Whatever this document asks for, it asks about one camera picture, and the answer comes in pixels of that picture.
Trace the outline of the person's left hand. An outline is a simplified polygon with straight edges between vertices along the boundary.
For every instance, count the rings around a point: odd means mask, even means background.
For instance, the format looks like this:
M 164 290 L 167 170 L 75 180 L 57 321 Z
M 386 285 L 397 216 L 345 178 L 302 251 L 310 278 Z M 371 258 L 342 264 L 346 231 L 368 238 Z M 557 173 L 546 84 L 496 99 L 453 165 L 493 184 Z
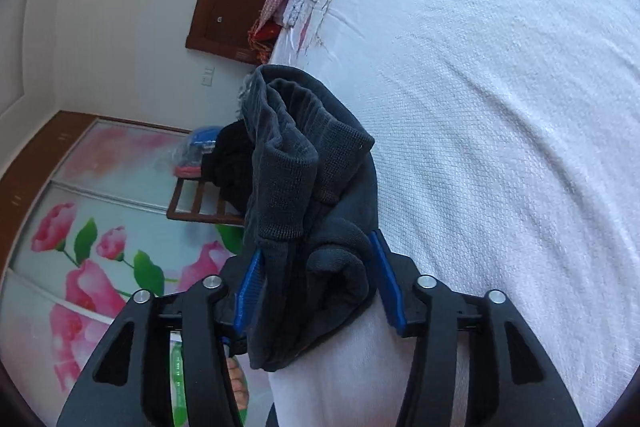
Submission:
M 240 412 L 246 411 L 250 402 L 250 393 L 243 369 L 237 358 L 228 358 L 227 367 L 236 406 Z

